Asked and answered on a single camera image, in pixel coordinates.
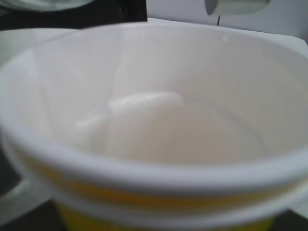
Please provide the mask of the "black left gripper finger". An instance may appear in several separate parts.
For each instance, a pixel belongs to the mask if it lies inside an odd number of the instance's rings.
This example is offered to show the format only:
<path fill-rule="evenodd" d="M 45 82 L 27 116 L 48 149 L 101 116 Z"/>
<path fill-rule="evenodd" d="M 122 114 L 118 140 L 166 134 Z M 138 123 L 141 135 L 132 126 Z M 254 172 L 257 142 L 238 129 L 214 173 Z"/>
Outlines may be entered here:
<path fill-rule="evenodd" d="M 0 149 L 0 229 L 44 206 L 50 197 L 20 176 Z"/>

